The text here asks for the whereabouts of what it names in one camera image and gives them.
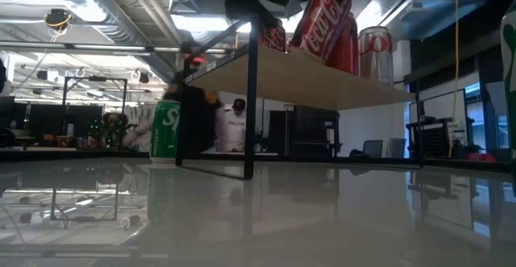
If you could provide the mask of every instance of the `coca-cola logo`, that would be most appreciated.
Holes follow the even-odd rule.
[[[314,12],[318,12],[318,14],[313,16],[315,17],[314,24],[311,30],[303,36],[301,47],[318,56],[324,54],[324,48],[332,39],[338,25],[343,22],[344,12],[350,5],[349,0],[341,3],[335,0],[319,0],[318,7],[314,9]]]
[[[366,54],[368,52],[383,52],[386,50],[389,52],[392,51],[390,36],[369,36],[366,34],[361,38],[365,38],[366,40],[361,42],[363,45],[360,46],[360,55]]]
[[[283,35],[280,30],[264,29],[264,38],[265,42],[269,44],[269,47],[280,51],[285,50],[286,35]]]

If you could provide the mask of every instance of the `glossy table surface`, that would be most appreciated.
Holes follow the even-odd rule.
[[[239,181],[130,158],[0,169],[0,266],[516,266],[505,174],[256,163]]]

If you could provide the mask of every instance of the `green soda can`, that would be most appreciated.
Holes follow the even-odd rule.
[[[161,101],[156,106],[150,151],[151,159],[156,163],[176,161],[180,108],[181,104],[174,101]]]
[[[503,82],[507,99],[510,155],[516,161],[516,0],[501,21],[501,55],[503,58]]]

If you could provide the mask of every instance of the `silver can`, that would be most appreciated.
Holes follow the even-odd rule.
[[[393,41],[386,27],[362,30],[358,37],[359,73],[363,78],[393,84]]]

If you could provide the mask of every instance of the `shelf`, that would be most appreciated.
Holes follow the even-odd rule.
[[[188,76],[185,82],[207,90],[247,94],[247,46]],[[415,100],[392,86],[319,64],[303,53],[285,54],[259,46],[257,97],[328,110],[347,110]]]

